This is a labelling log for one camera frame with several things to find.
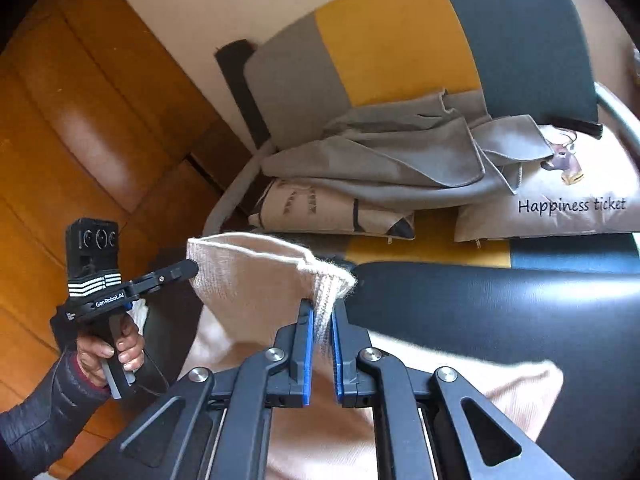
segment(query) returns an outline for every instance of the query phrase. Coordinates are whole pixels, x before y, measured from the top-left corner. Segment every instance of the metal screw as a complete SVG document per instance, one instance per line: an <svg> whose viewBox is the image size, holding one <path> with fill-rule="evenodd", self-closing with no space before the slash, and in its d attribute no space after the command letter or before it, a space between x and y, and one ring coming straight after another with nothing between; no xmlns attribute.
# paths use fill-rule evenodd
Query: metal screw
<svg viewBox="0 0 640 480"><path fill-rule="evenodd" d="M452 383L458 378L458 372L448 366L438 368L438 378L446 383Z"/></svg>
<svg viewBox="0 0 640 480"><path fill-rule="evenodd" d="M269 361L273 361L274 363L284 359L284 351L276 347L267 348L264 351L264 355Z"/></svg>
<svg viewBox="0 0 640 480"><path fill-rule="evenodd" d="M189 380L193 383L203 383L209 377L209 370L198 367L189 372Z"/></svg>
<svg viewBox="0 0 640 480"><path fill-rule="evenodd" d="M377 348L363 348L360 350L360 358L365 361L378 361L382 357L382 352Z"/></svg>

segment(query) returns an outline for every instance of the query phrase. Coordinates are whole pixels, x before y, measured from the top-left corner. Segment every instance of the beige pillow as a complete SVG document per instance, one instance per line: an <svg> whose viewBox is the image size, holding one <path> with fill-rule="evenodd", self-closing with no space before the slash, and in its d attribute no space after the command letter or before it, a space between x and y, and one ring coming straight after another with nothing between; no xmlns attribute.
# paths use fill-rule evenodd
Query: beige pillow
<svg viewBox="0 0 640 480"><path fill-rule="evenodd" d="M413 211L391 211L295 179L274 180L258 200L249 224L265 232L415 237Z"/></svg>
<svg viewBox="0 0 640 480"><path fill-rule="evenodd" d="M600 140L553 126L540 131L554 156L523 164L516 195L462 206L457 242L640 230L638 168L611 130Z"/></svg>

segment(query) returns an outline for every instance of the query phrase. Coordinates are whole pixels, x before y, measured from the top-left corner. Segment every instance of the blue gripper pad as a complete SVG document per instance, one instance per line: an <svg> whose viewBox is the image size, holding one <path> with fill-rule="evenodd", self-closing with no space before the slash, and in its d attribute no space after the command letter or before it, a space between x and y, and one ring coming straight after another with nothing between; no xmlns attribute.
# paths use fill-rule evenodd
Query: blue gripper pad
<svg viewBox="0 0 640 480"><path fill-rule="evenodd" d="M334 387L335 399L338 404L342 404L344 397L344 387L342 386L342 352L340 351L340 339L338 338L338 323L335 315L331 316L331 340L334 350Z"/></svg>
<svg viewBox="0 0 640 480"><path fill-rule="evenodd" d="M305 367L302 373L302 405L308 406L311 402L311 359L314 354L314 311L309 310L309 319L306 323Z"/></svg>

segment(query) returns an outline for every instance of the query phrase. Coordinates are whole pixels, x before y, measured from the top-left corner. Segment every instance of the hand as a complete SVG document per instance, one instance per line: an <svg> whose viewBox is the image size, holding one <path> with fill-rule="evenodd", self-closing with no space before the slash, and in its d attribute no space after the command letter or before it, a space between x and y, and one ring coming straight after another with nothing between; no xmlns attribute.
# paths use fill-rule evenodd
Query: hand
<svg viewBox="0 0 640 480"><path fill-rule="evenodd" d="M145 362L142 349L145 347L145 338L138 333L138 326L131 316L125 314L120 321L122 334L116 339L116 348L120 355L119 361L125 370L138 370ZM81 335L76 342L78 346L78 365L82 373L96 386L106 386L100 358L108 359L113 355L113 348L102 339L93 335Z"/></svg>

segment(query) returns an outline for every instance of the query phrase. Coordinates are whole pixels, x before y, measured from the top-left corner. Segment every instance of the sweater sleeve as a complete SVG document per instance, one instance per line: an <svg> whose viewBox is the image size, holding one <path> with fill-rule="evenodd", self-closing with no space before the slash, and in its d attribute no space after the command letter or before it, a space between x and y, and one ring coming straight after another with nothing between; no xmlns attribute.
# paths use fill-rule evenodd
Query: sweater sleeve
<svg viewBox="0 0 640 480"><path fill-rule="evenodd" d="M23 403L0 413L0 438L25 478L59 460L109 397L80 371L75 352L65 353Z"/></svg>

